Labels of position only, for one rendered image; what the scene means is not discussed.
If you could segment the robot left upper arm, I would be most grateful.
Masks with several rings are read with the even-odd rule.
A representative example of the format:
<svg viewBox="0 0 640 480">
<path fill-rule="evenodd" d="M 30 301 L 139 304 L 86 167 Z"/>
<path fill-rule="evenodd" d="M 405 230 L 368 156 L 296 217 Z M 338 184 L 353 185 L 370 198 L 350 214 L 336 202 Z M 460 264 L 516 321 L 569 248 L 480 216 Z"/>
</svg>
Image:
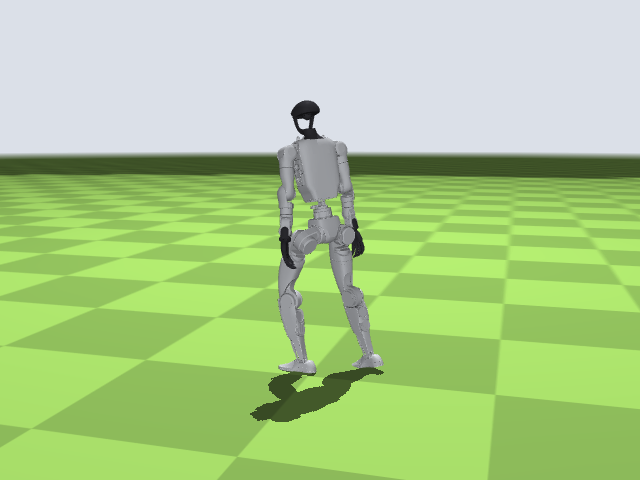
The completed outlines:
<svg viewBox="0 0 640 480">
<path fill-rule="evenodd" d="M 298 149 L 297 143 L 287 145 L 279 149 L 277 153 L 277 159 L 279 161 L 280 178 L 282 186 L 286 191 L 287 201 L 291 201 L 296 197 L 296 191 L 294 189 L 294 163 L 293 160 L 297 157 Z"/>
</svg>

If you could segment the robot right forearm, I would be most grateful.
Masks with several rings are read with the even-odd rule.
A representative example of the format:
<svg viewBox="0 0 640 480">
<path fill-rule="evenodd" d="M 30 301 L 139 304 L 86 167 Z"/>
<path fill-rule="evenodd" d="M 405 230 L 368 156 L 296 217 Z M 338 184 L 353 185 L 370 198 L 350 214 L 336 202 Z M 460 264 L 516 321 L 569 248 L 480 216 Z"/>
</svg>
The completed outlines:
<svg viewBox="0 0 640 480">
<path fill-rule="evenodd" d="M 340 196 L 342 201 L 342 216 L 344 218 L 345 225 L 353 228 L 352 219 L 355 218 L 354 211 L 354 190 L 352 186 L 352 191 L 344 193 Z M 357 219 L 356 219 L 357 220 Z"/>
</svg>

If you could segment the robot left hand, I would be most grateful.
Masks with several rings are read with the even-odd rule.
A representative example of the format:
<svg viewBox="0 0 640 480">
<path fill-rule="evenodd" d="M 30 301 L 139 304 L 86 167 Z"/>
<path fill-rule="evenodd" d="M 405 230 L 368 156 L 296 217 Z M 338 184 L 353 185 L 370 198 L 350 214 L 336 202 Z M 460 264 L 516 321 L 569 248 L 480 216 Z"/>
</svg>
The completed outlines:
<svg viewBox="0 0 640 480">
<path fill-rule="evenodd" d="M 281 242 L 281 253 L 284 259 L 284 262 L 286 264 L 286 266 L 288 266 L 291 269 L 296 269 L 296 267 L 294 266 L 294 262 L 293 260 L 290 258 L 289 255 L 289 246 L 288 246 L 288 242 L 291 242 L 291 238 L 288 235 L 288 228 L 287 227 L 282 227 L 281 228 L 281 236 L 279 237 L 279 241 Z"/>
</svg>

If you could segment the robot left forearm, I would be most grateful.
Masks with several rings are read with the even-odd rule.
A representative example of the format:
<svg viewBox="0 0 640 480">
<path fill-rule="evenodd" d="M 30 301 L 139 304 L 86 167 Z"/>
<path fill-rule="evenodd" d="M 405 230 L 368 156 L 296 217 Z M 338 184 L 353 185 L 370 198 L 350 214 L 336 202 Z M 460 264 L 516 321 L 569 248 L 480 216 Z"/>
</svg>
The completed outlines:
<svg viewBox="0 0 640 480">
<path fill-rule="evenodd" d="M 293 225 L 293 208 L 294 204 L 292 202 L 287 201 L 286 191 L 284 187 L 279 187 L 277 191 L 277 197 L 279 202 L 280 209 L 280 228 L 279 235 L 281 236 L 281 228 L 288 228 L 288 235 L 292 236 L 292 225 Z"/>
</svg>

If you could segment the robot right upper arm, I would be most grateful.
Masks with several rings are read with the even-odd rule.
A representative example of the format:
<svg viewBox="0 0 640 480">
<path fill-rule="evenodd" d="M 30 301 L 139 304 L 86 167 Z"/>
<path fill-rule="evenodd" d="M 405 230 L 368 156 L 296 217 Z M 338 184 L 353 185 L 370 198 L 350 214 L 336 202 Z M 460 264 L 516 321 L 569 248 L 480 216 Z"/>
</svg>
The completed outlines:
<svg viewBox="0 0 640 480">
<path fill-rule="evenodd" d="M 342 141 L 333 141 L 336 147 L 340 185 L 338 188 L 339 194 L 344 194 L 352 191 L 352 183 L 350 179 L 350 169 L 347 159 L 347 146 Z"/>
</svg>

